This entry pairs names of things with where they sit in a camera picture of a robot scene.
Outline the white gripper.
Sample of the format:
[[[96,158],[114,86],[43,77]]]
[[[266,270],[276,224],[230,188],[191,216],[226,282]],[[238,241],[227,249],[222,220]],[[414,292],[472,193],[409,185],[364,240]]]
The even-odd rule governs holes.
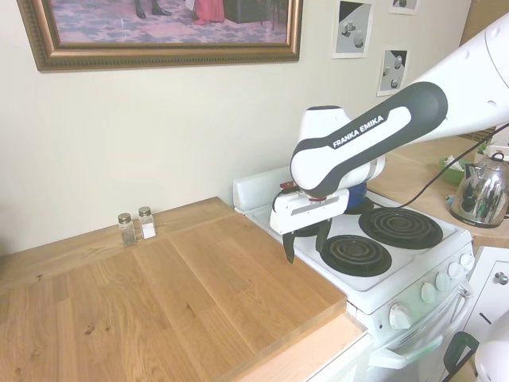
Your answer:
[[[338,190],[323,201],[311,201],[303,192],[282,194],[275,199],[270,227],[282,235],[286,258],[293,263],[295,230],[319,223],[315,248],[323,251],[331,228],[331,218],[344,213],[348,206],[349,190]]]

